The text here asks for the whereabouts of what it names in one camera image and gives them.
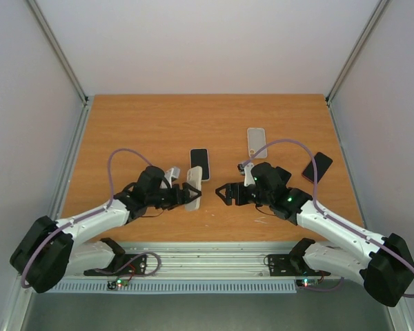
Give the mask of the black phone dark edge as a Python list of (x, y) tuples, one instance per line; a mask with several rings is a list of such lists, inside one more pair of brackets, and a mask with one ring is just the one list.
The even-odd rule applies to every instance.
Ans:
[(202, 169), (202, 181), (210, 180), (210, 159), (206, 148), (193, 148), (190, 150), (190, 165), (192, 168), (199, 166)]

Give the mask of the black phone silver edge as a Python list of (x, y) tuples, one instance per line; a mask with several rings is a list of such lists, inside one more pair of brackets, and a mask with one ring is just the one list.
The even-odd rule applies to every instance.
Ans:
[(279, 178), (282, 182), (282, 185), (287, 186), (292, 174), (289, 171), (287, 171), (287, 170), (285, 170), (281, 167), (276, 167), (275, 170), (276, 170), (277, 174), (279, 175)]

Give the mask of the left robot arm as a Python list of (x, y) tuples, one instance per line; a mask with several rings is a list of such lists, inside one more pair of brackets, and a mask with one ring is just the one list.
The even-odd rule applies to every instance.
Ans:
[(57, 220), (39, 217), (10, 257), (10, 265), (21, 275), (21, 287), (44, 293), (76, 272), (119, 274), (129, 264), (122, 248), (110, 238), (96, 244), (88, 244), (88, 240), (144, 217), (148, 208), (198, 209), (202, 168), (189, 169), (181, 185), (175, 182), (178, 175), (176, 167), (163, 171), (148, 165), (136, 182), (121, 192), (113, 192), (107, 202), (96, 208)]

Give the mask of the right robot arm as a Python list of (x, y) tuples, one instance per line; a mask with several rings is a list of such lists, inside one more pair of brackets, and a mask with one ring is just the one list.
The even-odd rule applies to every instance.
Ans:
[(329, 272), (363, 286), (379, 303), (395, 307), (414, 280), (414, 261), (403, 238), (361, 228), (325, 208), (310, 194), (287, 185), (291, 174), (263, 162), (241, 169), (244, 181), (226, 183), (215, 193), (226, 205), (265, 205), (279, 219), (334, 243), (326, 247), (302, 239), (290, 252), (294, 271)]

